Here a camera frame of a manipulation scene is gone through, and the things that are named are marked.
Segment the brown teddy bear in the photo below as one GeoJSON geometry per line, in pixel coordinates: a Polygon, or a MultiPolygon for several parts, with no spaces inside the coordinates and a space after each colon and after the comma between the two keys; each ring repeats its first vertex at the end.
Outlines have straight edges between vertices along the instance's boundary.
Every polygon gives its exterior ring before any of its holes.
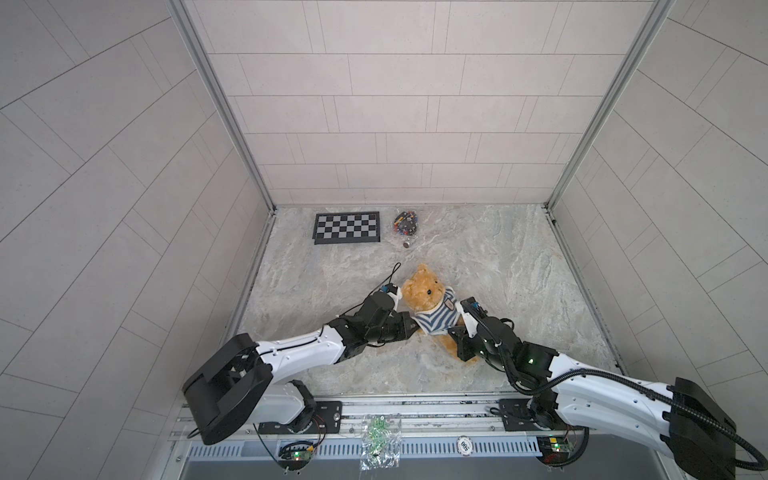
{"type": "MultiPolygon", "coordinates": [[[[446,286],[426,264],[419,264],[415,272],[403,283],[401,288],[403,300],[411,311],[411,317],[413,318],[416,313],[427,312],[437,307],[443,299],[447,287],[450,286],[446,286]]],[[[456,303],[458,310],[459,300],[457,295],[456,303]]],[[[460,315],[459,322],[454,327],[463,325],[464,321],[460,315]]],[[[449,335],[448,330],[443,335],[428,335],[421,329],[425,335],[432,338],[434,343],[440,344],[451,357],[459,361],[457,344],[449,335]]]]}

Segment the striped knit bear sweater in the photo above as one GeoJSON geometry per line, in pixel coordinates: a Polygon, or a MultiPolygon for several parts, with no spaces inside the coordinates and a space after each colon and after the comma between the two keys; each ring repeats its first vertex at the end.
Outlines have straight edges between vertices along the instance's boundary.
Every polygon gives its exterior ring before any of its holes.
{"type": "Polygon", "coordinates": [[[426,334],[443,335],[449,328],[458,324],[459,317],[455,291],[447,287],[437,307],[427,312],[416,313],[413,319],[426,334]]]}

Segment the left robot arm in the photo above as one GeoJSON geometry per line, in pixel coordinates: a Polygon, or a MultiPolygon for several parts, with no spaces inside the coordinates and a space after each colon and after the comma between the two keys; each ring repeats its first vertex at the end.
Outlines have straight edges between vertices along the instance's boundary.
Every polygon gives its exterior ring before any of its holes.
{"type": "Polygon", "coordinates": [[[351,316],[284,340],[229,339],[183,384],[182,393],[205,445],[217,444],[249,423],[277,423],[301,431],[316,401],[296,376],[354,358],[372,346],[406,341],[418,330],[399,295],[377,291],[351,316]]]}

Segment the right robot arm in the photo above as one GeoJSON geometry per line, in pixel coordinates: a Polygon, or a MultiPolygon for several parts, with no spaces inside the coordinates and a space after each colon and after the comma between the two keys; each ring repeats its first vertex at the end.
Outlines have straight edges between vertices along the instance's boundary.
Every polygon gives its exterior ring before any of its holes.
{"type": "Polygon", "coordinates": [[[697,383],[671,385],[584,365],[552,348],[520,340],[509,322],[495,340],[484,330],[449,330],[463,361],[479,357],[530,397],[528,410],[545,429],[586,427],[647,446],[696,479],[733,479],[736,443],[723,434],[735,422],[697,383]]]}

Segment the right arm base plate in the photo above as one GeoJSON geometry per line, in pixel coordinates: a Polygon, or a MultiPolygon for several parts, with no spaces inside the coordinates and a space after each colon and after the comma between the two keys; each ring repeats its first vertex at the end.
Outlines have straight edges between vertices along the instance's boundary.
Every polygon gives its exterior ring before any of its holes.
{"type": "Polygon", "coordinates": [[[501,399],[489,413],[500,417],[504,429],[512,431],[566,431],[573,429],[555,412],[553,402],[537,398],[501,399]]]}

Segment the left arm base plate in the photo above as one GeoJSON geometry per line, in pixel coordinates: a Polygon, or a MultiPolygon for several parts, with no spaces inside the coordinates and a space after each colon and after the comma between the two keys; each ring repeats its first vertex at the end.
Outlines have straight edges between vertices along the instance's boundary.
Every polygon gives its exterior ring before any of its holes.
{"type": "Polygon", "coordinates": [[[318,433],[338,434],[342,416],[341,401],[319,401],[304,407],[297,417],[288,424],[278,422],[257,423],[260,434],[267,435],[309,435],[318,433]]]}

